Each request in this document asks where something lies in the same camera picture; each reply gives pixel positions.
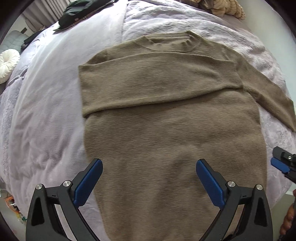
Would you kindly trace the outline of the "person's right hand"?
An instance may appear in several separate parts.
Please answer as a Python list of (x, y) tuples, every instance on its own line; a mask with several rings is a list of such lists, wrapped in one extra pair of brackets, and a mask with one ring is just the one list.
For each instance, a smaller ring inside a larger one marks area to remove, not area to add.
[(295, 208), (294, 208), (294, 204), (292, 204), (289, 207), (287, 214), (283, 220), (283, 224), (280, 227), (281, 235), (285, 235), (286, 232), (291, 228), (294, 218), (295, 218)]

